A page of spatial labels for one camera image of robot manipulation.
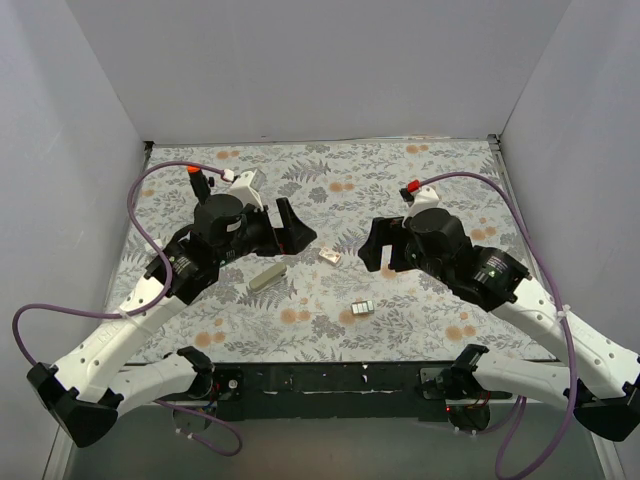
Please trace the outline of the green stapler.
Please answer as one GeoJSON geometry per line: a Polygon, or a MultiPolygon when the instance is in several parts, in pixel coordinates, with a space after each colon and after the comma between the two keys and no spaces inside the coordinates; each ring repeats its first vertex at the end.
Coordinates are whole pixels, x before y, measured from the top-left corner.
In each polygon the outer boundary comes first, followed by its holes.
{"type": "Polygon", "coordinates": [[[270,266],[265,271],[254,277],[248,284],[248,288],[251,291],[262,290],[274,282],[284,277],[287,273],[287,266],[282,263],[277,263],[270,266]]]}

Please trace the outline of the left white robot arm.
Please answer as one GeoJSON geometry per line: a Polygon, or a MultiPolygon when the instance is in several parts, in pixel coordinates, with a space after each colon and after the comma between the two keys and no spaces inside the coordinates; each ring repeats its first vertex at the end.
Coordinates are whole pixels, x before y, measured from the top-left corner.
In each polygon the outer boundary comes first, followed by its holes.
{"type": "Polygon", "coordinates": [[[119,417],[152,401],[210,395],[214,365],[194,347],[141,368],[124,366],[162,325],[218,281],[223,266],[250,254],[296,255],[316,239],[288,199],[276,203],[280,228],[272,226],[267,208],[228,194],[209,196],[195,207],[193,222],[147,266],[113,319],[56,362],[32,366],[29,383],[76,446],[96,443],[119,417]]]}

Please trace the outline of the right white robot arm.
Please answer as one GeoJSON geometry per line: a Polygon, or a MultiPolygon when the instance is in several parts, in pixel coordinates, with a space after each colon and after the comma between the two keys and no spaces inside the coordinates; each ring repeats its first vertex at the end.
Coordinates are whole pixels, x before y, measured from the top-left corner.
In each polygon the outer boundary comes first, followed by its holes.
{"type": "Polygon", "coordinates": [[[518,328],[561,365],[553,367],[511,359],[471,344],[423,384],[432,398],[461,400],[499,391],[564,409],[570,372],[566,340],[573,340],[577,396],[573,417],[587,430],[614,442],[639,425],[639,356],[606,338],[572,312],[562,329],[549,292],[528,269],[506,252],[474,245],[461,221],[441,208],[413,217],[373,220],[358,255],[368,271],[381,267],[382,250],[391,248],[389,267],[419,270],[443,283],[459,299],[518,328]]]}

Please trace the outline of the small staple box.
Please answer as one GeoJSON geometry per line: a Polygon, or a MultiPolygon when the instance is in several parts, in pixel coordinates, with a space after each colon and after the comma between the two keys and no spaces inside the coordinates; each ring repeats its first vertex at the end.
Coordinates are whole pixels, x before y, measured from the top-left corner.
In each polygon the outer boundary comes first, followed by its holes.
{"type": "Polygon", "coordinates": [[[333,266],[337,266],[341,261],[341,254],[327,247],[322,247],[319,251],[319,257],[333,266]]]}

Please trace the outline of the black stand orange cap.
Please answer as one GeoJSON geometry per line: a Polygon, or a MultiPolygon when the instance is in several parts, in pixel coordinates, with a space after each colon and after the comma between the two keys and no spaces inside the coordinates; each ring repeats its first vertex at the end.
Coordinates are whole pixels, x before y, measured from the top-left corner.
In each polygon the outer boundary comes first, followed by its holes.
{"type": "Polygon", "coordinates": [[[215,179],[213,177],[207,177],[199,167],[188,166],[187,172],[190,185],[198,203],[204,205],[211,196],[211,189],[215,185],[215,179]]]}

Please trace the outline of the grey staple strips block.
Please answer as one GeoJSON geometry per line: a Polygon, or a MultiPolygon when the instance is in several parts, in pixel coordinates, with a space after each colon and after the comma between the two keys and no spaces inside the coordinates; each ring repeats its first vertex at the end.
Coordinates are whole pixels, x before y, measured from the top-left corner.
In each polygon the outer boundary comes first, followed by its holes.
{"type": "Polygon", "coordinates": [[[351,304],[351,312],[354,316],[370,315],[375,312],[374,302],[371,300],[354,302],[351,304]]]}

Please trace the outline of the floral table mat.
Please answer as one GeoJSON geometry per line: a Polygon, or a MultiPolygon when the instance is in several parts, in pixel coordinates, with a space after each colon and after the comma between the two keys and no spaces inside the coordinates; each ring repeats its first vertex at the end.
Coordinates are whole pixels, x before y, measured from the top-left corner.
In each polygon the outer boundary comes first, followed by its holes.
{"type": "Polygon", "coordinates": [[[146,233],[165,242],[193,217],[187,162],[266,175],[266,205],[286,197],[317,233],[301,254],[286,256],[286,275],[259,291],[249,282],[273,265],[244,257],[217,283],[165,323],[134,354],[136,363],[194,346],[216,362],[451,360],[470,344],[503,355],[545,360],[547,351],[520,330],[466,304],[431,277],[368,272],[358,258],[373,218],[405,210],[399,191],[432,179],[441,204],[481,246],[523,264],[530,256],[502,196],[504,171],[486,141],[371,141],[249,146],[160,147],[149,153],[136,215],[146,233]],[[341,254],[337,266],[322,247],[341,254]],[[375,312],[354,316],[351,304],[371,300],[375,312]]]}

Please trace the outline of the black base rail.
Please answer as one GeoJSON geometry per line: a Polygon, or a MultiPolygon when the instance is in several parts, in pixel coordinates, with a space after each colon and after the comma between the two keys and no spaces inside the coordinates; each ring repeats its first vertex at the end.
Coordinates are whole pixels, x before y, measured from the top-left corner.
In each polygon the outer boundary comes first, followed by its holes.
{"type": "Polygon", "coordinates": [[[279,419],[408,418],[445,421],[446,404],[424,389],[450,361],[221,363],[213,391],[195,399],[168,394],[166,401],[214,403],[230,422],[279,419]]]}

